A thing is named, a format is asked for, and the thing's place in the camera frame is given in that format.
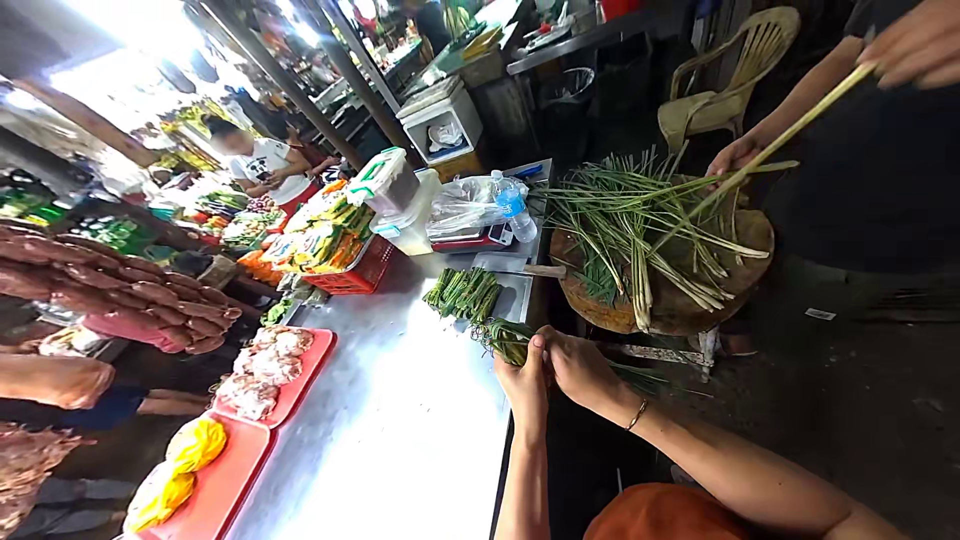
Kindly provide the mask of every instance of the plastic water bottle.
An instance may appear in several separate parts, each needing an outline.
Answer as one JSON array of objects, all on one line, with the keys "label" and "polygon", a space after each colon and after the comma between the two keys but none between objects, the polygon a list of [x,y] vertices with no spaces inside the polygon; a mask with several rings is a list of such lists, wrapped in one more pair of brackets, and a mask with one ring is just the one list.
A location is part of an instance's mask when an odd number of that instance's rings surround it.
[{"label": "plastic water bottle", "polygon": [[503,171],[490,172],[496,182],[496,205],[500,207],[503,217],[514,231],[514,238],[521,243],[534,241],[537,237],[537,224],[530,217],[527,205],[523,202],[523,195],[513,179],[503,176]]}]

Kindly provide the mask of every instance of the stainless steel counter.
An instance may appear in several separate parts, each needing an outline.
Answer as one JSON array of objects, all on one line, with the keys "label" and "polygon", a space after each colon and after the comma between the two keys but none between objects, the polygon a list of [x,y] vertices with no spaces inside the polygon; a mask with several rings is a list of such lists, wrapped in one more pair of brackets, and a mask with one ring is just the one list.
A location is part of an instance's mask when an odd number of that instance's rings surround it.
[{"label": "stainless steel counter", "polygon": [[[510,406],[492,357],[420,300],[472,260],[398,253],[375,294],[294,317],[337,343],[229,539],[490,537]],[[494,315],[525,320],[533,279],[498,278]]]}]

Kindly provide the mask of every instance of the red plastic crate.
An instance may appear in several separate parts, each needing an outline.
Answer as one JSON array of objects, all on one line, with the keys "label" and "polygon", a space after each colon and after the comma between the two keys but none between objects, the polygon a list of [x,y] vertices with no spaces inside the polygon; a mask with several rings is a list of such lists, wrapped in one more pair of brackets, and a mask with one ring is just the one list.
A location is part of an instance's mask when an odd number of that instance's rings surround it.
[{"label": "red plastic crate", "polygon": [[371,294],[380,284],[394,251],[394,244],[374,234],[347,270],[337,274],[303,276],[303,279],[330,294]]}]

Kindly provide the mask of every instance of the bracelet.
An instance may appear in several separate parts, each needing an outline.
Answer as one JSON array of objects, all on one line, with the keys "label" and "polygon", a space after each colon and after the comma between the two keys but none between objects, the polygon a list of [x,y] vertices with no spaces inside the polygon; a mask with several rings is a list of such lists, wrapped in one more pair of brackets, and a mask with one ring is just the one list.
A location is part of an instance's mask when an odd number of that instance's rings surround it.
[{"label": "bracelet", "polygon": [[640,410],[636,412],[636,416],[634,417],[633,420],[630,421],[630,426],[627,426],[626,428],[624,428],[624,430],[629,431],[634,428],[634,426],[636,425],[636,421],[639,420],[640,417],[643,416],[643,413],[647,410],[647,403],[649,403],[647,402],[647,399],[643,398],[643,403],[640,404]]}]

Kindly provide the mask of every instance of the plastic chair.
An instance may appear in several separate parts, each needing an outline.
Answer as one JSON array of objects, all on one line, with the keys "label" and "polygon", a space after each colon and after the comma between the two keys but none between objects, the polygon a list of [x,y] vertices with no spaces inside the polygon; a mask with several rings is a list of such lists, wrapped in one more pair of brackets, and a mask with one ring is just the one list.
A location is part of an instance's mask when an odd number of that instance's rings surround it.
[{"label": "plastic chair", "polygon": [[[743,113],[754,86],[783,58],[799,31],[800,14],[796,9],[771,8],[751,15],[735,36],[716,49],[682,63],[673,73],[670,101],[657,110],[660,131],[670,153],[680,152],[689,135],[726,128],[734,137],[742,136]],[[725,89],[678,97],[686,72],[716,60],[740,39],[740,60]]]}]

